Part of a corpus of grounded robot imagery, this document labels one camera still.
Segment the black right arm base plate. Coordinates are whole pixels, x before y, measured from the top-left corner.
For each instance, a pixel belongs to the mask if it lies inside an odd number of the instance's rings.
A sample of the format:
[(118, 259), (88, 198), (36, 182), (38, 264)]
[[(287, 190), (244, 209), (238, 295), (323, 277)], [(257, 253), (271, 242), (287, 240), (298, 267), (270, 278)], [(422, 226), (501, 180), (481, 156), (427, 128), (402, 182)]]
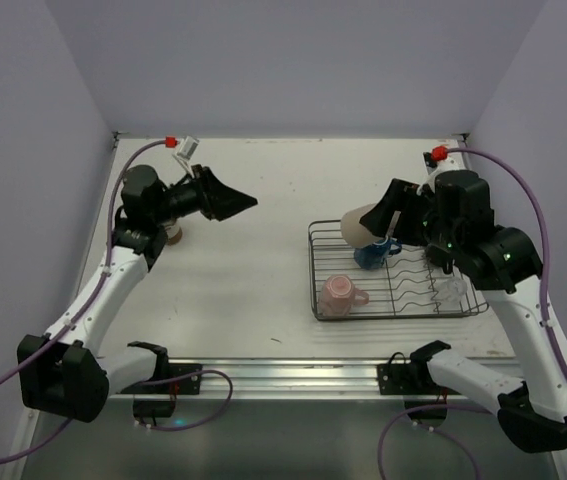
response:
[(383, 396), (457, 395), (456, 391), (432, 380), (425, 361), (413, 361), (401, 352), (394, 353), (389, 360), (376, 365), (376, 380), (379, 394)]

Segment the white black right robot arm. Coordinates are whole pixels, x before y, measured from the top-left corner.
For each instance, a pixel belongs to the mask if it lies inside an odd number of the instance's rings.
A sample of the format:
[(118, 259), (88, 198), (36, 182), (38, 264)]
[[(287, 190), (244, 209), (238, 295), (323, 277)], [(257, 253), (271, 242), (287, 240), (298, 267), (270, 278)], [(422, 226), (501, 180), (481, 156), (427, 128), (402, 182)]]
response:
[(510, 377), (463, 357), (442, 341), (409, 356), (403, 377), (416, 387), (458, 392), (496, 416), (526, 453), (567, 449), (567, 342), (548, 299), (532, 240), (496, 224), (488, 183), (468, 170), (447, 171), (433, 185), (395, 179), (382, 199), (356, 215), (352, 246), (391, 236), (422, 247), (444, 271), (459, 270), (494, 311), (523, 375)]

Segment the pink hexagonal mug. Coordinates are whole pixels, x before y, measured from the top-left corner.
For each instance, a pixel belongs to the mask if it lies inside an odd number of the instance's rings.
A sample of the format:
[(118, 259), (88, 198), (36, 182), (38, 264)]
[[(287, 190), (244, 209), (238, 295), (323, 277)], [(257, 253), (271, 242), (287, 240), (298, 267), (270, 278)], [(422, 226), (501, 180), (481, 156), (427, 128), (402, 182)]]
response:
[(323, 284), (317, 309), (321, 316), (337, 318), (348, 316), (355, 307), (369, 303), (369, 294), (357, 288), (345, 274), (332, 275)]

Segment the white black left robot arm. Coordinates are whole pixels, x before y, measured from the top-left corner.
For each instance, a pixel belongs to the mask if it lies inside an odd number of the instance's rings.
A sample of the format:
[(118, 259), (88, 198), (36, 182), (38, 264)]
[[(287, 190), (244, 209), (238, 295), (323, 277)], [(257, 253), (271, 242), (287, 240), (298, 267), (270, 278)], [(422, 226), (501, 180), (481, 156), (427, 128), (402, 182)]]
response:
[(169, 221), (193, 213), (224, 221), (258, 203), (201, 165), (193, 166), (190, 180), (173, 185), (148, 165), (127, 170), (120, 182), (122, 204), (108, 213), (112, 230), (100, 266), (61, 318), (17, 347), (20, 391), (29, 408), (89, 423), (110, 396), (167, 383), (169, 355), (162, 346), (133, 341), (117, 355), (97, 356), (110, 325), (156, 264)]

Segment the beige tall cup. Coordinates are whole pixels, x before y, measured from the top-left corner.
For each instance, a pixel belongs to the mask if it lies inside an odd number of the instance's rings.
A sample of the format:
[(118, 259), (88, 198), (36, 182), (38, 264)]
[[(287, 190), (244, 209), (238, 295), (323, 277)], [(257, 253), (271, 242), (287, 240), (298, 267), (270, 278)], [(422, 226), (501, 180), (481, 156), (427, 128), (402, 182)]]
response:
[(348, 211), (341, 218), (341, 235), (349, 246), (354, 248), (364, 248), (378, 242), (381, 239), (380, 236), (373, 235), (367, 228), (360, 224), (361, 217), (371, 211), (374, 207), (375, 204), (368, 204)]

